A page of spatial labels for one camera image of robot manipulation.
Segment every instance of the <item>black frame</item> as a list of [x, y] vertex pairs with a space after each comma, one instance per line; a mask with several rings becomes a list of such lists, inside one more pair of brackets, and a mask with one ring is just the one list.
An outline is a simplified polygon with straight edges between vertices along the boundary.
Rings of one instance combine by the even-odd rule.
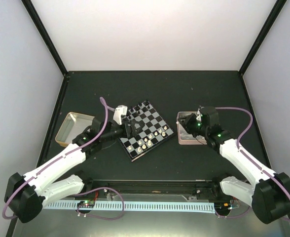
[[[50, 142], [52, 140], [52, 137], [53, 137], [53, 131], [54, 131], [54, 128], [56, 126], [56, 122], [57, 122], [57, 118], [58, 118], [58, 114], [60, 113], [60, 109], [61, 109], [61, 105], [62, 105], [62, 101], [63, 101], [63, 98], [65, 96], [65, 92], [67, 90], [67, 85], [68, 85], [68, 81], [70, 79], [70, 77], [68, 76], [69, 74], [69, 71], [66, 69], [61, 57], [59, 56], [47, 30], [45, 29], [45, 26], [43, 25], [33, 3], [31, 0], [21, 0], [21, 2], [23, 3], [23, 5], [25, 6], [27, 12], [29, 13], [31, 19], [33, 20], [35, 26], [37, 27], [41, 37], [43, 38], [45, 44], [47, 45], [50, 53], [52, 54], [56, 64], [58, 65], [61, 73], [63, 74], [64, 76], [64, 79], [63, 79], [63, 82], [62, 82], [62, 85], [61, 85], [61, 89], [60, 89], [60, 92], [59, 92], [59, 95], [58, 95], [58, 98], [57, 98], [57, 101], [56, 101], [56, 104], [55, 104], [55, 108], [54, 108], [54, 111], [53, 111], [53, 114], [52, 114], [52, 118], [50, 120], [50, 124], [49, 124], [49, 128], [48, 128], [48, 131], [47, 131], [47, 134], [45, 136], [45, 140], [44, 140], [44, 143], [43, 143], [43, 146], [42, 146], [42, 149], [41, 149], [41, 153], [40, 153], [40, 156], [39, 156], [39, 160], [38, 160], [38, 163], [37, 163], [37, 166], [40, 166], [41, 163], [46, 160], [46, 156], [47, 156], [47, 153], [48, 153], [48, 148], [50, 146]], [[251, 61], [253, 60], [253, 58], [255, 57], [257, 51], [259, 50], [262, 42], [264, 41], [265, 37], [267, 36], [269, 30], [271, 29], [273, 23], [275, 22], [275, 20], [277, 19], [279, 13], [281, 12], [283, 6], [285, 5], [285, 3], [287, 2], [287, 0], [276, 0], [276, 3], [274, 4], [269, 16], [267, 17], [263, 27], [261, 28], [255, 42], [253, 43], [248, 55], [246, 56], [240, 70], [238, 71], [239, 73], [239, 76], [240, 76], [240, 80], [242, 81], [242, 84], [243, 84], [243, 87], [244, 87], [244, 90], [245, 90], [245, 94], [246, 94], [246, 97], [247, 97], [247, 102], [250, 106], [250, 111], [251, 113], [253, 114], [254, 116], [254, 110], [253, 110], [253, 107], [252, 107], [252, 104], [251, 104], [251, 101], [250, 101], [250, 98], [249, 98], [249, 94], [247, 92], [247, 88], [246, 88], [246, 85], [245, 85], [245, 82], [244, 82], [244, 78], [243, 78], [243, 75], [245, 74], [247, 68], [249, 67]], [[259, 138], [260, 138], [260, 143], [263, 147], [263, 151], [264, 151], [264, 156], [268, 162], [268, 167], [271, 168], [271, 165], [270, 165], [270, 162], [269, 162], [269, 159], [268, 159], [268, 155], [267, 155], [267, 151], [264, 147], [264, 143], [263, 143], [263, 139], [262, 139], [262, 136], [261, 136], [261, 133], [260, 133], [260, 130], [259, 130], [259, 127], [258, 127], [258, 123], [257, 123], [257, 120], [254, 116], [254, 124], [255, 124], [255, 127], [256, 127], [256, 130], [257, 130], [257, 133], [259, 134]], [[15, 228], [15, 225], [16, 225], [16, 222], [17, 222], [17, 218], [16, 219], [13, 219], [11, 220], [10, 222], [10, 225], [9, 225], [9, 228], [8, 228], [8, 232], [7, 232], [7, 237], [10, 237], [13, 235], [13, 232], [14, 232], [14, 228]]]

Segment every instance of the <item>robotic arm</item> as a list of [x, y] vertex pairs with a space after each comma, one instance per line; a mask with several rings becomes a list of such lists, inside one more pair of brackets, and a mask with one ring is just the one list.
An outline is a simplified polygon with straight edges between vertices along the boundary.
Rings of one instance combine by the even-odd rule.
[[237, 140], [222, 129], [214, 107], [203, 107], [200, 113], [200, 116], [192, 113], [179, 118], [178, 122], [193, 137], [204, 136], [207, 145], [229, 160], [249, 181], [248, 184], [233, 176], [226, 177], [219, 182], [222, 192], [251, 206], [258, 219], [265, 224], [289, 214], [290, 200], [272, 180], [279, 181], [290, 194], [289, 176], [276, 174], [237, 144]]
[[15, 173], [9, 178], [5, 202], [21, 185], [30, 180], [8, 205], [22, 223], [34, 219], [48, 204], [70, 195], [79, 194], [85, 186], [89, 185], [83, 177], [80, 177], [80, 174], [71, 175], [69, 178], [55, 183], [54, 181], [100, 151], [104, 142], [119, 137], [131, 138], [138, 135], [144, 127], [144, 122], [128, 121], [124, 119], [126, 115], [127, 107], [118, 106], [114, 111], [113, 120], [106, 124], [103, 133], [95, 141], [81, 148], [82, 145], [94, 139], [104, 126], [97, 118], [94, 118], [91, 126], [73, 139], [72, 143], [54, 158], [33, 171], [24, 175]]

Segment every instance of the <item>gray floor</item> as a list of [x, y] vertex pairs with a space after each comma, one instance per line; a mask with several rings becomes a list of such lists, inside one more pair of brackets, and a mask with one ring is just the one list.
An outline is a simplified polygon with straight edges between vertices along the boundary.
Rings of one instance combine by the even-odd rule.
[[[117, 212], [98, 212], [115, 216]], [[43, 210], [29, 223], [18, 222], [14, 237], [284, 237], [289, 225], [261, 223], [251, 212], [234, 220], [204, 213], [126, 212], [116, 221], [78, 217], [69, 210]]]

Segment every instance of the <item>perforated metal strip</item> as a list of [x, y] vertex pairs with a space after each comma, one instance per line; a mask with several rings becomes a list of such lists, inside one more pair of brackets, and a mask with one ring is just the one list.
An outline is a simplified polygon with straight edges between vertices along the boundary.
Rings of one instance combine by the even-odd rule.
[[[59, 200], [49, 204], [45, 209], [76, 210], [80, 200]], [[207, 202], [153, 202], [153, 201], [125, 201], [126, 211], [172, 211], [172, 212], [204, 212], [215, 213], [214, 204]], [[93, 208], [80, 210], [121, 211], [120, 201], [96, 201]]]

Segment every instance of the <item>gray wall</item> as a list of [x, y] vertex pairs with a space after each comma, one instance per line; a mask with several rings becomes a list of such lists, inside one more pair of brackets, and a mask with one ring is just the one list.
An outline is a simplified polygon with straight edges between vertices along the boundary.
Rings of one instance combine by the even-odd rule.
[[35, 168], [62, 75], [21, 1], [0, 0], [0, 236], [10, 175]]
[[272, 167], [290, 176], [290, 1], [245, 80]]

